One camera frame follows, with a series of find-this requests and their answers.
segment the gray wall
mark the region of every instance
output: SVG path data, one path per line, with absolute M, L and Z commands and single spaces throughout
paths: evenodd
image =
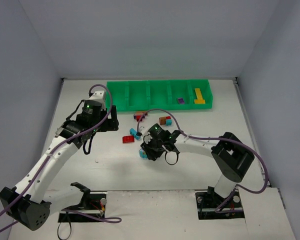
M 20 3 L 0 0 L 0 191 L 13 187 L 39 159 L 60 87 Z M 4 215 L 0 228 L 11 222 Z
M 237 77 L 279 0 L 20 0 L 62 77 Z
M 238 79 L 270 181 L 300 240 L 300 0 L 281 0 Z

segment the toy block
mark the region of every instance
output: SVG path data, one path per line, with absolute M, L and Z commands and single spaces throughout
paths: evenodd
M 166 124 L 166 117 L 165 116 L 159 117 L 159 124 L 160 125 L 165 125 Z
M 137 135 L 137 131 L 136 130 L 134 130 L 133 128 L 130 128 L 130 134 L 135 138 L 135 139 L 137 139 L 137 140 L 139 140 L 140 139 L 140 136 L 138 136 Z
M 142 115 L 142 114 L 144 114 L 146 111 L 137 111 L 135 114 L 136 115 Z
M 172 120 L 171 119 L 167 119 L 165 121 L 165 125 L 170 126 L 172 124 Z
M 202 97 L 200 88 L 195 88 L 194 91 L 195 91 L 196 99 L 198 99 L 198 100 L 204 99 L 204 98 Z
M 204 99 L 195 99 L 194 104 L 206 104 L 206 100 L 204 100 Z
M 141 115 L 138 115 L 138 116 L 136 116 L 135 120 L 136 120 L 137 122 L 139 122 L 139 119 L 140 119 L 140 118 L 141 118 Z
M 142 148 L 139 150 L 139 156 L 140 156 L 140 158 L 143 158 L 143 159 L 148 158 L 146 152 Z
M 177 98 L 179 104 L 185 104 L 185 100 L 182 97 Z
M 123 136 L 122 137 L 122 143 L 123 144 L 129 144 L 129 143 L 134 143 L 135 142 L 135 138 L 134 136 Z

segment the red block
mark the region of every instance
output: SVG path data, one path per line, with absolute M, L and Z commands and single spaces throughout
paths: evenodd
M 123 136 L 122 137 L 122 143 L 123 144 L 129 144 L 129 143 L 134 143 L 135 142 L 135 137 L 134 136 Z
M 139 119 L 141 118 L 141 116 L 142 116 L 142 115 L 137 115 L 137 116 L 135 117 L 135 120 L 138 122 Z

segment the green compartment tray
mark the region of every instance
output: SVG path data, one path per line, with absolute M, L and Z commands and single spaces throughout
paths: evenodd
M 144 80 L 108 81 L 113 104 L 118 112 L 143 111 L 149 109 L 188 110 L 211 109 L 213 95 L 209 81 L 203 80 Z M 195 104 L 195 88 L 201 90 L 205 104 Z M 179 104 L 183 98 L 185 104 Z M 106 98 L 107 108 L 110 98 Z

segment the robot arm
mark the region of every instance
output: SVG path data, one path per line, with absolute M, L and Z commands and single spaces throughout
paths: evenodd
M 241 142 L 230 132 L 226 132 L 222 138 Z M 176 153 L 177 159 L 180 153 L 195 153 L 214 158 L 222 172 L 214 187 L 214 192 L 223 199 L 228 197 L 236 184 L 243 180 L 255 158 L 252 152 L 233 143 L 218 140 L 195 140 L 182 135 L 179 130 L 172 133 L 163 130 L 158 124 L 143 131 L 141 148 L 145 151 L 148 159 L 153 161 L 163 153 L 166 157 L 168 152 Z
M 51 145 L 31 171 L 18 182 L 15 187 L 12 189 L 5 187 L 0 192 L 0 200 L 5 208 L 26 189 L 47 156 L 49 156 L 48 162 L 33 184 L 25 192 L 23 197 L 7 212 L 9 216 L 34 231 L 45 223 L 50 214 L 69 206 L 85 206 L 89 201 L 90 189 L 80 183 L 74 182 L 66 189 L 56 191 L 54 194 L 46 194 L 46 191 L 66 161 L 75 154 L 82 145 L 84 146 L 89 139 L 91 141 L 97 132 L 118 130 L 119 123 L 116 106 L 112 106 L 111 118 L 107 118 L 98 128 L 68 141 L 54 153 L 51 154 L 50 152 L 55 146 L 66 139 L 98 124 L 107 114 L 105 99 L 105 91 L 96 91 L 90 95 L 89 99 L 82 100 L 81 102 L 84 102 L 82 113 L 78 114 L 75 120 L 70 120 L 78 110 L 80 106 L 78 105 L 76 111 L 67 117 L 66 121 L 57 130 Z

